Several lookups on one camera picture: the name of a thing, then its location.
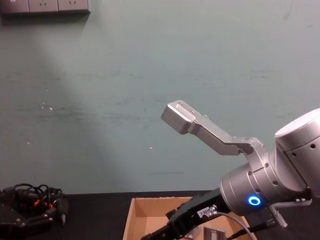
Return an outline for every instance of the electrical outlet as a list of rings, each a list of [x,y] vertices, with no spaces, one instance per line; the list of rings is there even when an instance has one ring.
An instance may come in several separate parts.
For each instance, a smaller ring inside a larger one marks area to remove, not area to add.
[[[88,0],[58,0],[59,12],[89,12]]]
[[[30,13],[58,12],[58,0],[29,0],[29,9]]]
[[[1,14],[29,13],[28,0],[0,0]]]

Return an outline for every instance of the black table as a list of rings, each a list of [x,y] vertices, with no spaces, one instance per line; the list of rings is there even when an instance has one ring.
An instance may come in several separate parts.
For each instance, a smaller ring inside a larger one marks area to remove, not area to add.
[[[69,195],[67,225],[55,225],[51,232],[31,240],[122,240],[132,198],[186,197],[204,191],[125,192]],[[312,206],[280,210],[288,223],[283,229],[274,227],[256,233],[259,240],[317,240],[320,239],[320,200]],[[246,216],[251,226],[266,221],[267,210]]]

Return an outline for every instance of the wall outlet panel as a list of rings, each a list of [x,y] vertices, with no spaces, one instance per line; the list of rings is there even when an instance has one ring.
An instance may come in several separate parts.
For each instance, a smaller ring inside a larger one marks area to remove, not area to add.
[[[0,0],[1,14],[29,13],[28,0]]]
[[[58,0],[59,12],[88,12],[88,0]]]
[[[30,13],[58,12],[58,0],[29,0]]]

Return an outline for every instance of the blue indicator light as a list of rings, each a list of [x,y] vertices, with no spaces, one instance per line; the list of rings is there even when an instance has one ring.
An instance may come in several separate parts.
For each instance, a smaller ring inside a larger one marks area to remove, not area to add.
[[[261,200],[260,198],[258,198],[257,196],[251,196],[248,198],[248,202],[250,205],[252,206],[258,206],[261,204]]]

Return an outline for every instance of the open cardboard box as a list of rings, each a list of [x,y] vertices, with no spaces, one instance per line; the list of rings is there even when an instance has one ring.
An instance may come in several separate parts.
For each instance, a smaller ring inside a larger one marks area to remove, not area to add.
[[[141,240],[141,237],[163,227],[168,222],[166,213],[190,199],[191,197],[133,198],[126,220],[123,240]],[[234,213],[231,214],[249,226],[244,217],[237,216]],[[195,240],[204,239],[204,226],[223,230],[227,237],[242,229],[237,222],[225,216],[220,216],[200,225],[201,232]],[[248,235],[236,239],[250,240]]]

